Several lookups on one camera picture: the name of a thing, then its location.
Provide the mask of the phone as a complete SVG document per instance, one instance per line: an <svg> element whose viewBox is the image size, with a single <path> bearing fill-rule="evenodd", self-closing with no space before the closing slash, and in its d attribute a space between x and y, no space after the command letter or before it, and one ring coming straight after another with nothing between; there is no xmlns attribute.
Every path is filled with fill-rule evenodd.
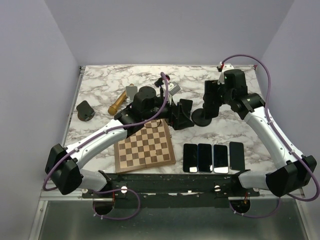
<svg viewBox="0 0 320 240"><path fill-rule="evenodd" d="M198 146L185 143L183 145L183 171L196 173L198 171Z"/></svg>
<svg viewBox="0 0 320 240"><path fill-rule="evenodd" d="M198 144L198 171L203 173L213 171L213 152L210 144Z"/></svg>
<svg viewBox="0 0 320 240"><path fill-rule="evenodd" d="M230 168L235 171L245 170L245 152L242 142L229 143Z"/></svg>
<svg viewBox="0 0 320 240"><path fill-rule="evenodd" d="M228 147L226 145L215 144L213 146L213 171L216 174L229 172Z"/></svg>

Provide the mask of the black tall round-base stand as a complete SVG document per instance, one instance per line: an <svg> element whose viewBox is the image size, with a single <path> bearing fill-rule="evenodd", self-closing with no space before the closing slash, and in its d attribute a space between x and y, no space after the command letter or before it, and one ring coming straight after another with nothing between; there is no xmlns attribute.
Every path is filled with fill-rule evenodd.
<svg viewBox="0 0 320 240"><path fill-rule="evenodd" d="M167 91L167 88L166 88L166 84L164 83L163 81L163 78L160 77L155 83L154 85L159 88L159 92L160 92L160 97L162 99L165 98L165 94L166 94L166 91Z"/></svg>

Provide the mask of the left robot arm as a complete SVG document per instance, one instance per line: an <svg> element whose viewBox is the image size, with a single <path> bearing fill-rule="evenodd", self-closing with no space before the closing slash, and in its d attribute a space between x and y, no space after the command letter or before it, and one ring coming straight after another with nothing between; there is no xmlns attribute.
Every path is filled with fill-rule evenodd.
<svg viewBox="0 0 320 240"><path fill-rule="evenodd" d="M193 127L190 119L192 104L193 101L187 99L169 102L164 96L157 96L154 88L141 87L133 102L103 128L68 147L59 143L54 145L45 166L45 180L52 180L55 189L62 195L68 195L84 185L99 197L107 197L111 185L106 176L99 171L85 171L84 165L106 148L138 132L149 121L164 119L175 131Z"/></svg>

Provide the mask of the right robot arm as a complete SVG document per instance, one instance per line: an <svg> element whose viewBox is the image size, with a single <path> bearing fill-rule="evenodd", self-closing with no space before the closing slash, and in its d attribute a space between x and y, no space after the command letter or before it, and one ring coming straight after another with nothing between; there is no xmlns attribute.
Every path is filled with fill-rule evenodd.
<svg viewBox="0 0 320 240"><path fill-rule="evenodd" d="M304 155L285 136L265 109L265 102L257 93L249 93L245 73L240 69L224 71L218 80L204 83L203 111L205 119L219 115L222 105L229 105L258 135L268 150L276 170L257 172L246 170L230 183L230 191L241 196L250 188L269 190L282 197L306 186L317 161Z"/></svg>

